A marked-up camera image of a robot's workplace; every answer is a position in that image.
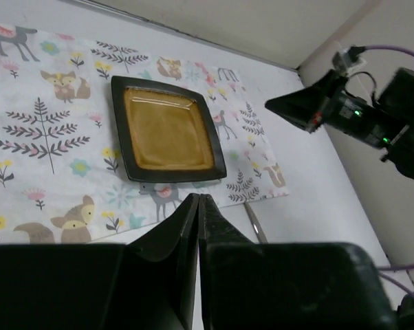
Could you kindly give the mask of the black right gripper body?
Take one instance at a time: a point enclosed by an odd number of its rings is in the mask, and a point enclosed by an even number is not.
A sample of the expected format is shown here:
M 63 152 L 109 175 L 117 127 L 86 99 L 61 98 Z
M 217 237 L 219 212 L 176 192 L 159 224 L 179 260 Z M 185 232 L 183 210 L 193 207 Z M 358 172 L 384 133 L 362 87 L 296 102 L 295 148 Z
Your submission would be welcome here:
M 334 70 L 312 85 L 318 105 L 311 123 L 331 126 L 375 149 L 386 152 L 403 176 L 414 179 L 414 71 L 399 68 L 372 103 L 345 91 L 349 79 Z

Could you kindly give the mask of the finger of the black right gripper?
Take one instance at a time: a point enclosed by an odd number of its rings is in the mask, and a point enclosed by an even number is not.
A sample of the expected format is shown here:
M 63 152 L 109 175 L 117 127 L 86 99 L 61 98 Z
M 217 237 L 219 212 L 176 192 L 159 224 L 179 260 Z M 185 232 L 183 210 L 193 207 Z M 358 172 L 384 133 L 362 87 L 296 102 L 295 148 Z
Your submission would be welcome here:
M 346 76 L 330 69 L 313 85 L 267 100 L 265 108 L 293 126 L 313 133 L 328 121 L 346 83 Z

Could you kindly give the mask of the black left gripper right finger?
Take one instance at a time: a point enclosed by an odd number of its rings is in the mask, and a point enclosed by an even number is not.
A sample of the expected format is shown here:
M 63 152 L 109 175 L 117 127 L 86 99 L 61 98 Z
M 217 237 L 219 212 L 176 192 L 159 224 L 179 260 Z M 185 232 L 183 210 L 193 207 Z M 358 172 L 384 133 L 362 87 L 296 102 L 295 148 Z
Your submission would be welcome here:
M 369 255 L 352 243 L 254 243 L 199 200 L 205 329 L 396 329 Z

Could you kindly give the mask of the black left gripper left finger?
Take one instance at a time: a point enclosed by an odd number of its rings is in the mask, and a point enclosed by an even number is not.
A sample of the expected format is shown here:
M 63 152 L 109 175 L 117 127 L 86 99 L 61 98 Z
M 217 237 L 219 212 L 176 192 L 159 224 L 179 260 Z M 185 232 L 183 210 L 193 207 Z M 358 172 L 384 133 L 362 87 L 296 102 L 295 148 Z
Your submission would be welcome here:
M 198 203 L 129 244 L 0 245 L 0 329 L 190 329 Z

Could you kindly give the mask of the green-handled steel knife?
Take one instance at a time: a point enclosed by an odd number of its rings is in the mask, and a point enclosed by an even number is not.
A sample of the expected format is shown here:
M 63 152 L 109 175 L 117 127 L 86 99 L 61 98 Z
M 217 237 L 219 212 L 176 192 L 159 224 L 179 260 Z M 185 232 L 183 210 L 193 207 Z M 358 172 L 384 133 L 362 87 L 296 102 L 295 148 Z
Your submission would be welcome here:
M 251 208 L 251 205 L 248 202 L 245 202 L 243 206 L 246 210 L 250 223 L 252 224 L 252 227 L 253 227 L 254 233 L 256 234 L 258 242 L 267 243 L 268 240 L 265 235 L 265 232 L 263 231 L 263 228 L 261 227 L 261 224 L 256 214 L 254 213 L 254 210 Z

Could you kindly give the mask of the square black amber plate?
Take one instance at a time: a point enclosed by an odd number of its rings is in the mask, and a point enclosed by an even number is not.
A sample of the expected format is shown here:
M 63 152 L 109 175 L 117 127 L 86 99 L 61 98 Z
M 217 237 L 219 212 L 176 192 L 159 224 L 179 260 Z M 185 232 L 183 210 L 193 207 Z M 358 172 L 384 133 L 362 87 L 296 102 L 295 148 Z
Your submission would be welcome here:
M 131 181 L 186 183 L 226 177 L 219 136 L 201 94 L 154 80 L 113 76 L 111 97 Z

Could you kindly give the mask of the floral animal print napkin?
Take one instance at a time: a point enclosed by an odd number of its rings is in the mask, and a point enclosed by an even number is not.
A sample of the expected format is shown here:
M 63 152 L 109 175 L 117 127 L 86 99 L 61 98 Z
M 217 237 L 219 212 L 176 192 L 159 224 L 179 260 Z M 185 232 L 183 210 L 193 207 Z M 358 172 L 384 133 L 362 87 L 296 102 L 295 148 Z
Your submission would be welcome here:
M 227 177 L 146 188 L 130 181 L 111 104 L 110 81 L 122 75 L 200 93 Z M 189 193 L 221 207 L 288 194 L 235 71 L 0 24 L 0 244 L 88 243 L 156 224 Z

